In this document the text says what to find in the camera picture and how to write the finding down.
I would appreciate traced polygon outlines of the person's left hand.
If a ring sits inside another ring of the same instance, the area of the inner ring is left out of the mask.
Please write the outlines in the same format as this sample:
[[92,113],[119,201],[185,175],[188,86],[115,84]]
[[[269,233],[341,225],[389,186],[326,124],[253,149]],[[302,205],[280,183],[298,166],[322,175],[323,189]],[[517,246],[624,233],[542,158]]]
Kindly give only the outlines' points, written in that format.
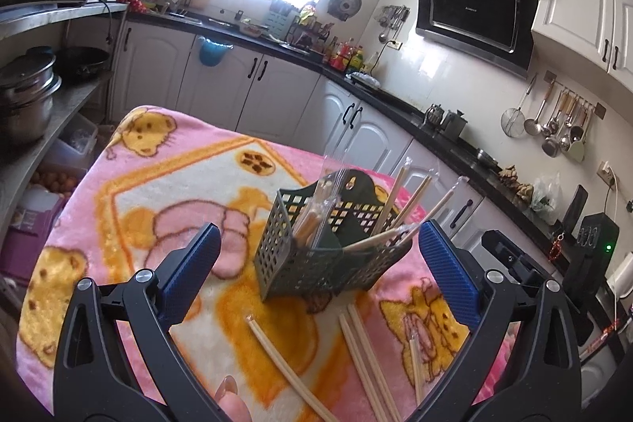
[[214,400],[233,422],[251,422],[252,416],[246,403],[238,395],[235,379],[227,375],[214,394]]

